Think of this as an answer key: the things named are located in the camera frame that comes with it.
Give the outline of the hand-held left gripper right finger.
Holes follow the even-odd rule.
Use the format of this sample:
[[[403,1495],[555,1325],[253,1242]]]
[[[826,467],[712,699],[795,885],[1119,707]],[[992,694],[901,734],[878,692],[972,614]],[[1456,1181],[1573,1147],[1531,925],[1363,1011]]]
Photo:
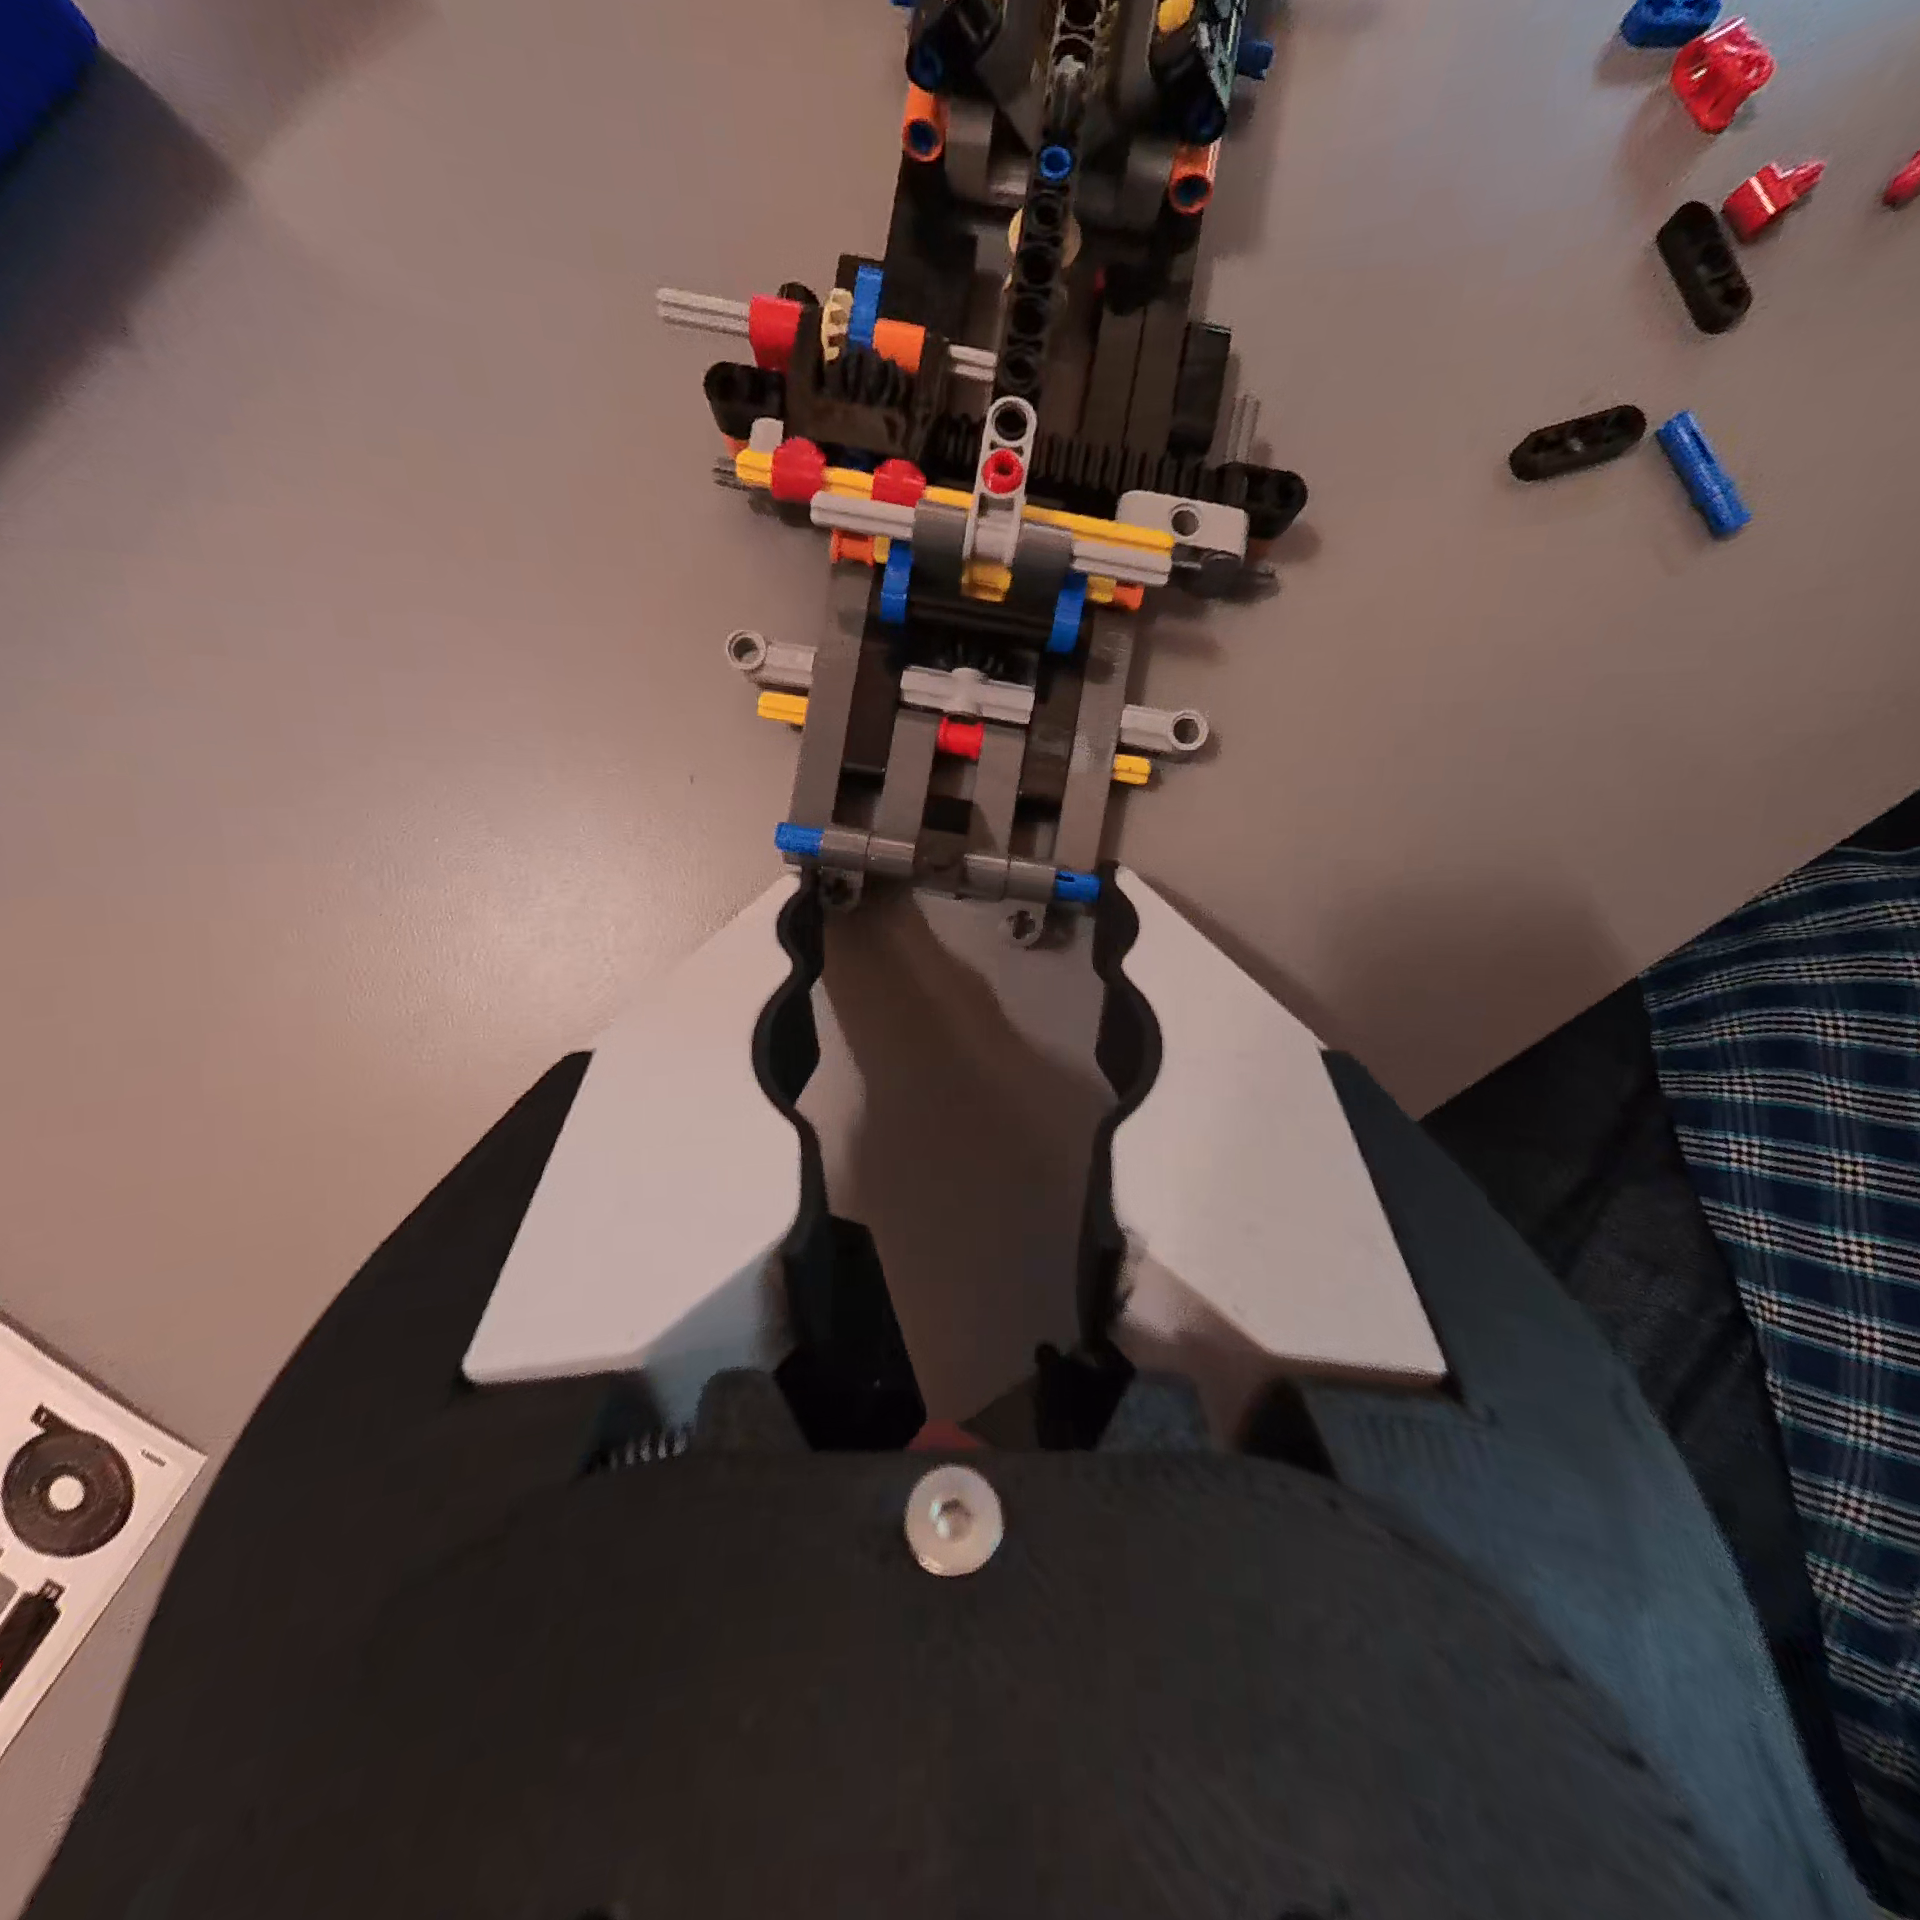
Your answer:
[[[1099,878],[1092,969],[1111,1098],[1081,1242],[1092,1351],[1189,1382],[1219,1442],[1281,1387],[1442,1389],[1313,1032],[1128,865]]]

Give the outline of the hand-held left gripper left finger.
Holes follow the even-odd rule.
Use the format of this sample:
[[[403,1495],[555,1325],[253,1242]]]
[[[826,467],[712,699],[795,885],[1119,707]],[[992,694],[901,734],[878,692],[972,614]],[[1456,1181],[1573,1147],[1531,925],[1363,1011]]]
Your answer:
[[[786,871],[595,1042],[471,1332],[473,1387],[633,1374],[696,1402],[796,1348],[789,1269],[826,1218],[813,878]]]

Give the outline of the lego car chassis model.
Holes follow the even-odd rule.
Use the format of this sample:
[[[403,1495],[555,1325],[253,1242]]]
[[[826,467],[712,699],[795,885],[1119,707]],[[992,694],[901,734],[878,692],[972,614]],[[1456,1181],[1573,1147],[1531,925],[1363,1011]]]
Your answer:
[[[866,892],[1003,915],[1103,895],[1111,799],[1212,721],[1132,698],[1148,599],[1248,599],[1301,517],[1198,318],[1202,218],[1271,2],[903,2],[879,254],[752,299],[662,287],[705,371],[719,485],[828,541],[813,641],[735,632],[796,739],[776,855],[821,917]]]

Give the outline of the lego instruction booklet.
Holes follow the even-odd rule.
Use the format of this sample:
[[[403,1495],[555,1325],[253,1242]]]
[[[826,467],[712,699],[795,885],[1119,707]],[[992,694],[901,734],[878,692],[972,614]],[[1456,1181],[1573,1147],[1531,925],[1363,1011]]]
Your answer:
[[[199,1468],[199,1451],[2,1322],[6,1747]]]

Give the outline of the thin black lego liftarm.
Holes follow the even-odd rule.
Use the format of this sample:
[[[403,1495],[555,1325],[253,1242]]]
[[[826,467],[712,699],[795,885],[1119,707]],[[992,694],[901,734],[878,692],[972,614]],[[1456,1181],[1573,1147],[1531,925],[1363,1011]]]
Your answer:
[[[1646,438],[1646,414],[1631,402],[1612,402],[1592,414],[1531,428],[1505,458],[1516,482],[1551,482],[1608,467]]]

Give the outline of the blue lego pin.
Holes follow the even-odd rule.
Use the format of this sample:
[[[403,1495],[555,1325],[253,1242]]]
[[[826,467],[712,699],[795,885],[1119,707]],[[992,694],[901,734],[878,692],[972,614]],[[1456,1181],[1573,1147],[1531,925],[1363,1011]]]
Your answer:
[[[1655,428],[1655,442],[1715,541],[1732,541],[1752,524],[1752,509],[1738,479],[1691,411],[1662,419]]]

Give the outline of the black three-hole lego liftarm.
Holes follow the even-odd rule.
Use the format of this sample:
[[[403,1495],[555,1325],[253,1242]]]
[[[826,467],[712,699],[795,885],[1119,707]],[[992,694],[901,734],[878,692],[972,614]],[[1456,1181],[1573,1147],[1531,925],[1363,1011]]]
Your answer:
[[[1715,207],[1682,202],[1656,229],[1655,249],[1696,332],[1719,338],[1746,321],[1753,288]]]

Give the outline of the red lego axle connector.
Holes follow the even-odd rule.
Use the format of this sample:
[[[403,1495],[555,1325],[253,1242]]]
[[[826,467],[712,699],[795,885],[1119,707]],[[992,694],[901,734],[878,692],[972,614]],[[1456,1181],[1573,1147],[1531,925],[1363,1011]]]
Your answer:
[[[1739,179],[1719,202],[1725,229],[1742,245],[1773,229],[1795,207],[1799,207],[1819,185],[1825,161],[1771,161]]]

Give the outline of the red lego cross connector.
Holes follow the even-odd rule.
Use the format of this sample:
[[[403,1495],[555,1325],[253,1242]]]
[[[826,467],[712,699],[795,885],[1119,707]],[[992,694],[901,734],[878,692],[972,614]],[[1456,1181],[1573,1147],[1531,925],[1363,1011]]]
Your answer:
[[[1668,85],[1689,121],[1709,138],[1735,125],[1739,111],[1773,79],[1776,61],[1746,17],[1719,19],[1676,49]]]

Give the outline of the person's plaid shirt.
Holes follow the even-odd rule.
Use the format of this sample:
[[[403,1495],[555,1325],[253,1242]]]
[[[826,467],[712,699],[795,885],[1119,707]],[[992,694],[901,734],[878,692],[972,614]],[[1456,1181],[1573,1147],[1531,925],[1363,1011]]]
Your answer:
[[[1762,1354],[1836,1735],[1916,1911],[1916,799],[1642,975]]]

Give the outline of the blue storage bin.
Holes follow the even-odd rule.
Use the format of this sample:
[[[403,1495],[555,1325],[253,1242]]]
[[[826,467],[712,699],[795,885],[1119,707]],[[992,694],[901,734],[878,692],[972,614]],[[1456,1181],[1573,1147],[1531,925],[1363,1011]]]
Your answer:
[[[79,89],[96,52],[76,2],[2,2],[2,167]]]

